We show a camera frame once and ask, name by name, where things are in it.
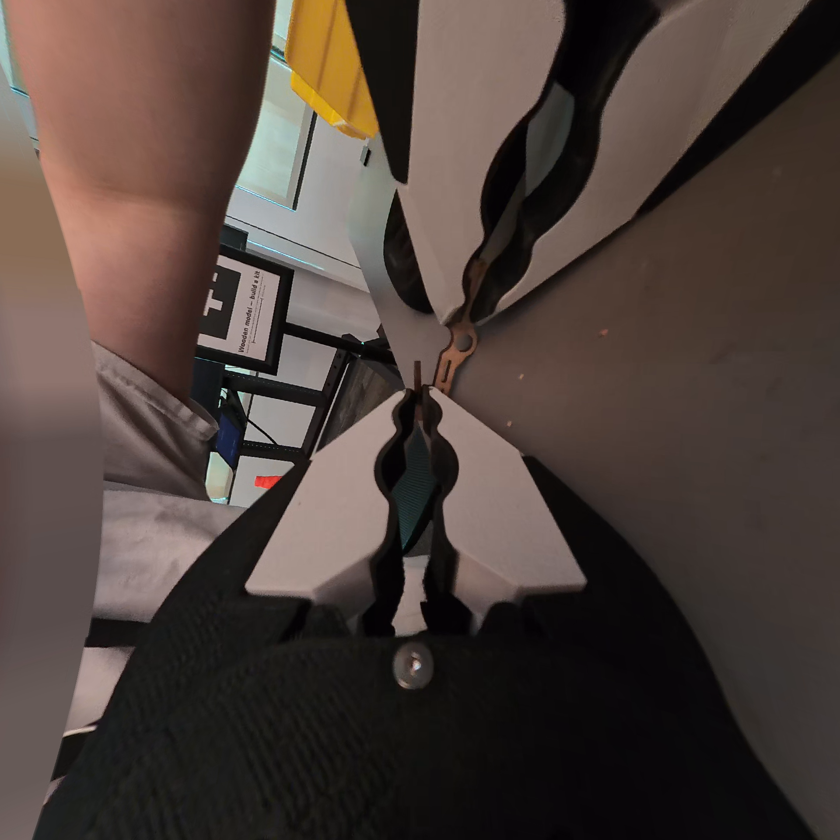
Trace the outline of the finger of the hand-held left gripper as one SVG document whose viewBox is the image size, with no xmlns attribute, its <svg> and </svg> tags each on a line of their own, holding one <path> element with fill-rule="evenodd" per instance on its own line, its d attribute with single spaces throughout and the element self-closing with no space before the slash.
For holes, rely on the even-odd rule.
<svg viewBox="0 0 840 840">
<path fill-rule="evenodd" d="M 465 270 L 485 239 L 490 164 L 537 103 L 575 5 L 419 3 L 408 175 L 397 191 L 441 324 L 465 303 Z"/>
<path fill-rule="evenodd" d="M 522 200 L 470 308 L 481 323 L 624 226 L 807 2 L 579 2 L 553 81 L 563 149 Z"/>
</svg>

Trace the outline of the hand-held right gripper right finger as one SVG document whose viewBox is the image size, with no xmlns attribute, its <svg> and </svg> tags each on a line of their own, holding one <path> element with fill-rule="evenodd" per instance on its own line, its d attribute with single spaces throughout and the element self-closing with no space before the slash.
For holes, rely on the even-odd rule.
<svg viewBox="0 0 840 840">
<path fill-rule="evenodd" d="M 586 578 L 524 455 L 435 387 L 423 394 L 441 493 L 427 569 L 479 627 L 496 604 L 581 592 Z"/>
</svg>

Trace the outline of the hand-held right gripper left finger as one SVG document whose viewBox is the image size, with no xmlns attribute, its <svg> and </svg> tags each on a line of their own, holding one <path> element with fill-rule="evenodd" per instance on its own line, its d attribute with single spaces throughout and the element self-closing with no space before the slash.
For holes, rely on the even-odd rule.
<svg viewBox="0 0 840 840">
<path fill-rule="evenodd" d="M 393 394 L 312 457 L 247 593 L 334 607 L 360 634 L 395 635 L 405 573 L 393 490 L 420 396 Z"/>
</svg>

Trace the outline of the small wooden model piece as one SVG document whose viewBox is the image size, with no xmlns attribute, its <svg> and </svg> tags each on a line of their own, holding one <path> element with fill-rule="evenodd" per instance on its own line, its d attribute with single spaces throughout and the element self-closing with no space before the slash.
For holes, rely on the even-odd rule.
<svg viewBox="0 0 840 840">
<path fill-rule="evenodd" d="M 437 420 L 438 404 L 430 395 L 430 386 L 423 383 L 420 360 L 415 360 L 413 363 L 413 385 L 415 423 L 425 434 L 431 434 Z"/>
</svg>

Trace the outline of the long slotted wooden model bar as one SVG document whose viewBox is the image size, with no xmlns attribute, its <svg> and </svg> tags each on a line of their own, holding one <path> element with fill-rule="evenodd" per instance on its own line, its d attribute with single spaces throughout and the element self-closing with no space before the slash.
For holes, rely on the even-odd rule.
<svg viewBox="0 0 840 840">
<path fill-rule="evenodd" d="M 487 263 L 483 259 L 472 259 L 465 272 L 465 301 L 447 322 L 449 342 L 441 350 L 434 374 L 433 385 L 441 393 L 450 396 L 456 373 L 463 363 L 476 351 L 478 333 L 471 318 L 471 308 L 480 290 Z"/>
</svg>

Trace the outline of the person's left forearm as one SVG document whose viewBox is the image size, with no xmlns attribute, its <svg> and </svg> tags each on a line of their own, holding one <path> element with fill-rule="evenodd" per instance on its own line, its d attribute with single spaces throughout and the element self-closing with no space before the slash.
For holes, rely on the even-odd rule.
<svg viewBox="0 0 840 840">
<path fill-rule="evenodd" d="M 91 339 L 186 402 L 271 1 L 16 1 L 7 19 Z"/>
</svg>

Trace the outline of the yellow plastic bin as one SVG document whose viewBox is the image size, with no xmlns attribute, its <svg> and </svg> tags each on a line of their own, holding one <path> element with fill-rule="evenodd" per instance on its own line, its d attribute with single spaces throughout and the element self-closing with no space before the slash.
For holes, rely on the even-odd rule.
<svg viewBox="0 0 840 840">
<path fill-rule="evenodd" d="M 358 140 L 378 133 L 344 1 L 294 1 L 285 58 L 291 89 L 329 126 Z"/>
</svg>

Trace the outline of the white cabinet door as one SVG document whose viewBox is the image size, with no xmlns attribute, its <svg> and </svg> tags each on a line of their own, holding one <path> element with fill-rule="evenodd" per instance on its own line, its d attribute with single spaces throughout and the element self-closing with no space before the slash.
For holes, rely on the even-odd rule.
<svg viewBox="0 0 840 840">
<path fill-rule="evenodd" d="M 236 186 L 294 212 L 317 114 L 291 87 L 284 45 L 281 38 L 272 43 L 255 134 Z"/>
</svg>

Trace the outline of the black metal shelf rack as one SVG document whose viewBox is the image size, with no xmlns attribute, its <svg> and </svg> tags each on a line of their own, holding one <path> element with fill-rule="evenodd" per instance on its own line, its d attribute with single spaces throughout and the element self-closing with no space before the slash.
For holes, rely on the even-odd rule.
<svg viewBox="0 0 840 840">
<path fill-rule="evenodd" d="M 248 420 L 236 470 L 213 444 L 205 481 L 212 502 L 247 507 L 266 492 L 254 487 L 255 476 L 284 476 L 402 383 L 382 325 L 362 340 L 291 324 L 284 340 L 276 374 L 231 365 L 211 374 L 217 417 L 220 396 L 231 390 Z"/>
</svg>

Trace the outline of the blue box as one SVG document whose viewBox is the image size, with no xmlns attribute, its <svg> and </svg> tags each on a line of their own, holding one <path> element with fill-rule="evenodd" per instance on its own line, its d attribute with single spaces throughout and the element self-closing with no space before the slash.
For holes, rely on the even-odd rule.
<svg viewBox="0 0 840 840">
<path fill-rule="evenodd" d="M 220 395 L 217 424 L 216 451 L 232 470 L 236 470 L 248 425 L 245 409 L 236 391 L 227 390 Z"/>
</svg>

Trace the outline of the black framed sign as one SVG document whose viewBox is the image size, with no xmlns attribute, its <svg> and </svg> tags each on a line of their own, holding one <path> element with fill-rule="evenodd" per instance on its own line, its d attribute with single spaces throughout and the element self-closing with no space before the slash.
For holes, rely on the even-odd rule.
<svg viewBox="0 0 840 840">
<path fill-rule="evenodd" d="M 294 275 L 293 268 L 221 244 L 195 357 L 275 375 Z"/>
</svg>

